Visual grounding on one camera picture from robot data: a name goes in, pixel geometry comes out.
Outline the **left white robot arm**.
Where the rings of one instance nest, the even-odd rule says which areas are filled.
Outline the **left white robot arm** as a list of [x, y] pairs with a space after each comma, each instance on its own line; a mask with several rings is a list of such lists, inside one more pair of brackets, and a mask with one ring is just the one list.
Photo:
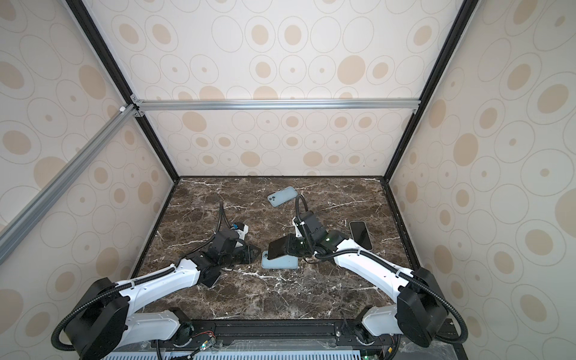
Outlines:
[[212, 287], [224, 268], [248, 265], [261, 250], [245, 241], [248, 228], [216, 232], [177, 264], [129, 280], [94, 282], [74, 309], [55, 327], [52, 346], [81, 359], [102, 359], [119, 347], [144, 341], [190, 343], [194, 325], [182, 310], [143, 313], [145, 306], [198, 284]]

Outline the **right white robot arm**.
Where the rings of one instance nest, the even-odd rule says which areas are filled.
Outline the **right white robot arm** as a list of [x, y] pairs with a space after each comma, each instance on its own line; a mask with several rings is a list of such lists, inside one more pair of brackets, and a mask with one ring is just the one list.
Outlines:
[[394, 304], [370, 307], [361, 313], [355, 327], [356, 337], [363, 343], [381, 335], [404, 335], [420, 347], [439, 341], [439, 331], [449, 315], [448, 304], [440, 291], [431, 287], [431, 273], [414, 271], [395, 265], [365, 249], [338, 230], [327, 231], [313, 212], [307, 211], [292, 219], [296, 244], [304, 255], [330, 261], [347, 269], [377, 289]]

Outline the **dark blue phone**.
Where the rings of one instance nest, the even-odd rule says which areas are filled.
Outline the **dark blue phone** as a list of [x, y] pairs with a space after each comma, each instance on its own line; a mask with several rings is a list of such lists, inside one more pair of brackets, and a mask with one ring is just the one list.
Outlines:
[[268, 245], [268, 259], [275, 260], [288, 255], [297, 257], [298, 251], [295, 245], [297, 245], [297, 237], [295, 234], [288, 234], [274, 240]]

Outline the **pink phone black screen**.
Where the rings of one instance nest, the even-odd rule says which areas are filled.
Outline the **pink phone black screen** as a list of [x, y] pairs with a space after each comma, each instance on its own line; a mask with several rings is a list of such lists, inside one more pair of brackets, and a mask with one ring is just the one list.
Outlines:
[[351, 221], [349, 223], [349, 230], [351, 232], [352, 239], [356, 244], [368, 251], [373, 249], [370, 233], [364, 221]]

